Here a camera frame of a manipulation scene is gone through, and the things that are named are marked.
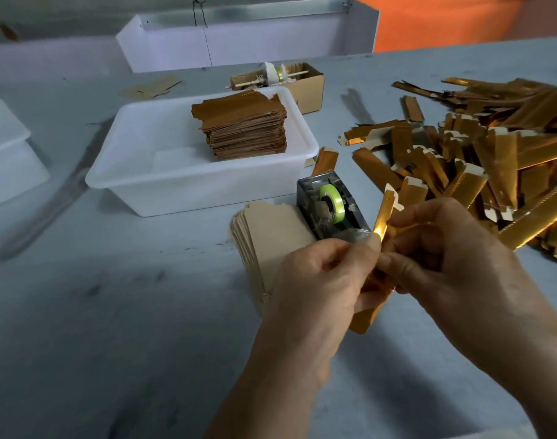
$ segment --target tape spool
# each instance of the tape spool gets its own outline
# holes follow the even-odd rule
[[[341,194],[332,184],[326,184],[319,189],[319,198],[327,197],[331,202],[329,211],[331,211],[332,223],[342,222],[346,217],[346,207],[343,205]]]

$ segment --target left hand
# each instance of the left hand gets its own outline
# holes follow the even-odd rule
[[[315,368],[323,384],[354,313],[375,308],[387,297],[377,291],[360,294],[380,247],[380,238],[372,234],[356,244],[326,239],[289,254],[277,272],[253,356],[271,362],[296,354]]]

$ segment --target stack of beige paper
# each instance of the stack of beige paper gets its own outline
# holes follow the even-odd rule
[[[265,200],[248,203],[233,217],[230,238],[240,252],[261,312],[282,259],[316,241],[296,206]]]
[[[279,154],[287,150],[287,110],[277,95],[269,99],[249,89],[204,100],[191,108],[217,160]]]

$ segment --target finger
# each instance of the finger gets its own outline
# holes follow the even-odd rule
[[[372,308],[378,308],[388,299],[390,291],[371,291],[369,293],[360,293],[355,301],[354,312],[360,312],[363,310],[370,310]]]
[[[400,287],[416,298],[435,286],[436,273],[423,269],[413,259],[398,253],[382,253],[377,268],[392,276]]]
[[[351,285],[359,290],[376,266],[381,245],[380,237],[370,233],[349,249],[334,271],[349,276]]]
[[[443,254],[443,234],[437,225],[416,225],[387,240],[383,252],[395,252],[408,256],[418,250]]]
[[[289,260],[295,264],[303,263],[312,270],[325,270],[325,266],[333,268],[334,263],[344,258],[352,244],[340,239],[324,239],[312,243],[304,248],[298,249],[289,254]]]
[[[389,221],[390,225],[397,228],[420,223],[436,223],[446,234],[463,228],[464,225],[476,224],[476,220],[456,199],[440,197],[407,206],[403,211],[394,213]]]

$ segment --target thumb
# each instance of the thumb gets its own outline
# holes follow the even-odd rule
[[[416,298],[433,283],[430,271],[402,254],[382,253],[378,258],[378,269],[392,276],[400,287]]]
[[[338,265],[336,270],[350,277],[358,288],[361,288],[368,274],[372,272],[378,261],[382,241],[380,236],[370,233],[367,237],[355,243]]]

